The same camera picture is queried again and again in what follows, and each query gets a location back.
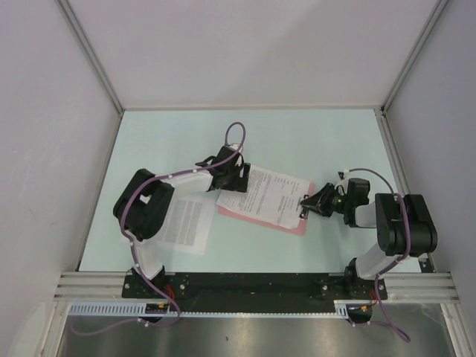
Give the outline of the white printed paper sheet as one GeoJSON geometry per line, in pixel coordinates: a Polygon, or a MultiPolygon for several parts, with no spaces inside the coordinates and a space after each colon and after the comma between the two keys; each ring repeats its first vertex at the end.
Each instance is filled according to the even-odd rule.
{"type": "Polygon", "coordinates": [[[162,250],[203,255],[215,213],[215,201],[200,196],[178,199],[167,211],[166,220],[157,234],[162,250]]]}

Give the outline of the white printed paper sheets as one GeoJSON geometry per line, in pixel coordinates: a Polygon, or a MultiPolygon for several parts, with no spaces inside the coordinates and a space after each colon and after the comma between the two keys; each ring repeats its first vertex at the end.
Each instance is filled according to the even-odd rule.
{"type": "Polygon", "coordinates": [[[312,188],[310,181],[253,165],[247,191],[223,190],[216,204],[229,213],[292,231],[301,223],[300,202],[312,188]]]}

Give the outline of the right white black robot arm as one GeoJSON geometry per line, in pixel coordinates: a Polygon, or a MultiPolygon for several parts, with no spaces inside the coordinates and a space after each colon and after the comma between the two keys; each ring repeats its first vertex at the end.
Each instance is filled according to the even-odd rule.
{"type": "Polygon", "coordinates": [[[300,202],[300,218],[310,212],[330,218],[342,215],[350,228],[375,229],[376,244],[350,261],[344,275],[321,285],[336,285],[344,296],[364,299],[379,289],[383,276],[409,257],[420,257],[437,247],[437,231],[423,196],[395,192],[377,193],[370,199],[370,182],[363,178],[344,178],[327,183],[300,202]]]}

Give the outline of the pink clipboard folder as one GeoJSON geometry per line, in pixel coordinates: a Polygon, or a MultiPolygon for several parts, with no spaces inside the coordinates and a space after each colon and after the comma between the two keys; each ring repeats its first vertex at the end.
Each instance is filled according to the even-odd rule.
{"type": "Polygon", "coordinates": [[[216,204],[219,207],[218,213],[223,216],[298,236],[306,233],[306,220],[300,218],[300,210],[296,205],[289,207],[287,203],[265,204],[260,211],[253,209],[248,212],[239,209],[237,205],[231,207],[221,202],[216,204]]]}

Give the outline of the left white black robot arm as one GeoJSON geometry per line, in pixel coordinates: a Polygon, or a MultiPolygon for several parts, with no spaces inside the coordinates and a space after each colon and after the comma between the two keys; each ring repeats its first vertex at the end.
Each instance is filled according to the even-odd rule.
{"type": "Polygon", "coordinates": [[[163,292],[164,264],[153,240],[165,231],[176,214],[179,199],[214,190],[246,193],[251,165],[236,145],[224,145],[188,170],[157,176],[147,169],[136,171],[113,207],[120,231],[129,240],[133,268],[141,277],[138,288],[148,297],[163,292]]]}

